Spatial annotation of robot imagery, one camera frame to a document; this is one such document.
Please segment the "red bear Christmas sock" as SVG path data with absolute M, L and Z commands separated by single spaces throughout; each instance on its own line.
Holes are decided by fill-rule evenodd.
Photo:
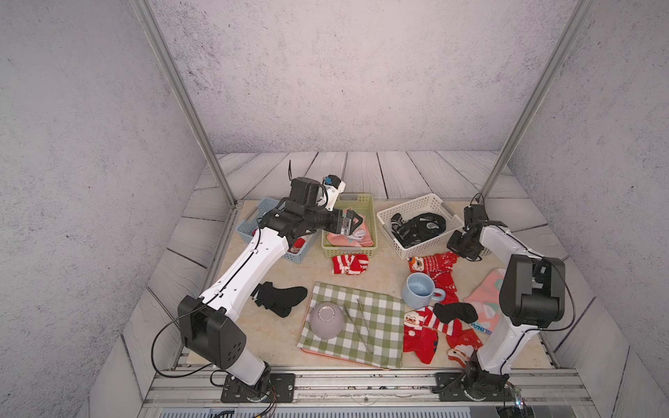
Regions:
M 298 240 L 296 240 L 294 242 L 292 247 L 290 247 L 289 252 L 291 254 L 299 254 L 299 252 L 301 252 L 301 250 L 306 245 L 306 243 L 307 243 L 307 240 L 305 238 L 299 238 Z

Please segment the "black sock with white label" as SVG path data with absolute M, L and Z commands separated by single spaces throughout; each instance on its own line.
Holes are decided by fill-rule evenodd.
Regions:
M 407 224 L 411 242 L 425 242 L 446 231 L 446 220 L 439 214 L 426 212 L 411 219 Z

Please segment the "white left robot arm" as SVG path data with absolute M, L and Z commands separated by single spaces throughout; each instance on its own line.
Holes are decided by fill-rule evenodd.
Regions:
M 179 303 L 183 344 L 233 376 L 252 397 L 268 391 L 271 367 L 246 347 L 247 336 L 237 320 L 253 295 L 265 293 L 266 304 L 277 303 L 280 291 L 261 281 L 299 238 L 321 230 L 350 235 L 362 225 L 355 211 L 335 207 L 344 190 L 344 182 L 335 175 L 323 181 L 292 179 L 289 196 L 259 219 L 252 240 L 228 271 L 199 297 L 186 296 Z

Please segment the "black blue sport sock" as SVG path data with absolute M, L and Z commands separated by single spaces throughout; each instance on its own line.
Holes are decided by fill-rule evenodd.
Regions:
M 405 221 L 401 214 L 391 217 L 391 231 L 400 245 L 404 248 L 414 247 L 419 242 L 416 221 Z

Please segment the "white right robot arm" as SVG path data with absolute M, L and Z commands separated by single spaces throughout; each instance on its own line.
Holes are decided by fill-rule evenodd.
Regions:
M 455 231 L 447 247 L 461 258 L 473 261 L 484 249 L 506 262 L 499 291 L 502 319 L 470 364 L 484 378 L 498 379 L 510 372 L 527 342 L 566 311 L 566 267 L 564 262 L 544 256 L 516 238 L 502 225 L 482 223 Z

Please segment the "pink sock with teal leaves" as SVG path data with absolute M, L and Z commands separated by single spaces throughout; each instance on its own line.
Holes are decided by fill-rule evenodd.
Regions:
M 362 224 L 352 233 L 352 235 L 340 235 L 327 233 L 327 240 L 330 245 L 335 247 L 373 247 L 374 240 L 366 223 L 366 218 L 362 215 Z

